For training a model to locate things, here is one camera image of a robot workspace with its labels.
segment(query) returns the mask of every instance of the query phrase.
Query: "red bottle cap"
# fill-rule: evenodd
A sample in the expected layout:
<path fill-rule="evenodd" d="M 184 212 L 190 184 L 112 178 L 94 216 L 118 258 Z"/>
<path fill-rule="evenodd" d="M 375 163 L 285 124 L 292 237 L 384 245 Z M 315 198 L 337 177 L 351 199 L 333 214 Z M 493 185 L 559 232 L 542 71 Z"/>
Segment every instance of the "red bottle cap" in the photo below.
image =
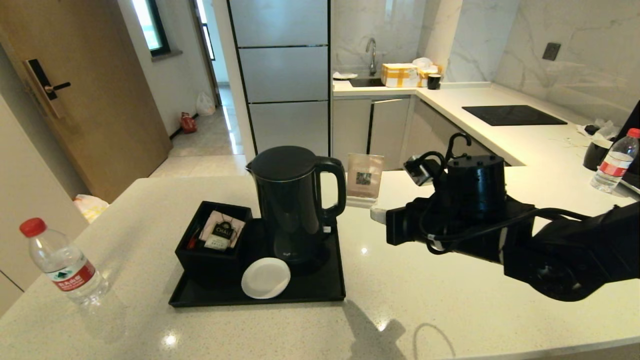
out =
<path fill-rule="evenodd" d="M 41 218 L 30 218 L 20 225 L 20 231 L 28 238 L 38 236 L 44 233 L 46 229 L 47 224 Z"/>
<path fill-rule="evenodd" d="M 640 138 L 640 129 L 631 128 L 627 131 L 627 136 L 631 136 L 632 138 Z"/>

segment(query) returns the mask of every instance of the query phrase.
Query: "sink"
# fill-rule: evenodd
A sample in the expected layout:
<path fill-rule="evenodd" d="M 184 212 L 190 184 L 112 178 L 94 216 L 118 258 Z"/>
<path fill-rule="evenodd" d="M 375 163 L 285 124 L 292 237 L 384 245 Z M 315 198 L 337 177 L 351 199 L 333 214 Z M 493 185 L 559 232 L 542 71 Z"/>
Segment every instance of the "sink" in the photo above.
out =
<path fill-rule="evenodd" d="M 375 79 L 351 79 L 351 86 L 355 88 L 365 88 L 370 86 L 385 86 L 380 78 Z"/>

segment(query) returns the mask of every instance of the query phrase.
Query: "kettle handle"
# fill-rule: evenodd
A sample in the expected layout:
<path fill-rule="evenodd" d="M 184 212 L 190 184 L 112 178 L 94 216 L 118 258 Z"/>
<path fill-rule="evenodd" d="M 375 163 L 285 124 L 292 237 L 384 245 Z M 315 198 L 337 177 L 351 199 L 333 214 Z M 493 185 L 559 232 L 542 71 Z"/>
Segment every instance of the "kettle handle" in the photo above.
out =
<path fill-rule="evenodd" d="M 336 218 L 342 214 L 344 207 L 347 205 L 347 184 L 344 178 L 344 167 L 340 160 L 327 158 L 326 156 L 318 156 L 316 161 L 316 170 L 318 172 L 330 172 L 335 175 L 338 182 L 338 203 L 328 209 L 323 209 L 324 218 Z"/>

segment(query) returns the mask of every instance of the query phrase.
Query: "baseboard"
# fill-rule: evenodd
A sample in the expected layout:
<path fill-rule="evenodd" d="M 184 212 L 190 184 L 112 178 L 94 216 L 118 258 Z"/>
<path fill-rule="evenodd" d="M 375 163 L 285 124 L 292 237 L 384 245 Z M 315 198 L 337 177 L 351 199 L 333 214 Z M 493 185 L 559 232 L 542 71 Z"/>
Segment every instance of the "baseboard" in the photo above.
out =
<path fill-rule="evenodd" d="M 191 118 L 193 118 L 193 120 L 197 119 L 199 117 L 198 113 L 193 114 L 193 116 Z M 174 131 L 173 134 L 169 135 L 169 140 L 173 140 L 173 138 L 175 138 L 176 136 L 178 136 L 179 133 L 182 132 L 182 127 L 178 127 L 178 130 Z"/>

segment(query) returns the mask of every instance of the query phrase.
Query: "faucet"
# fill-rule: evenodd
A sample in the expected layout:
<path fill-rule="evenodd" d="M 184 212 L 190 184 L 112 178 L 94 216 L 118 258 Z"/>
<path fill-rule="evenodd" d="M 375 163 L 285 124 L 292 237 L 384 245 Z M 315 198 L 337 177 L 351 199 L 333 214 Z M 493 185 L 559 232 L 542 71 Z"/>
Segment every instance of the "faucet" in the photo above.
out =
<path fill-rule="evenodd" d="M 371 52 L 371 63 L 369 64 L 369 75 L 373 76 L 376 74 L 376 39 L 370 38 L 367 43 L 367 49 L 365 50 L 367 53 L 369 52 L 369 48 L 373 44 L 373 51 Z"/>

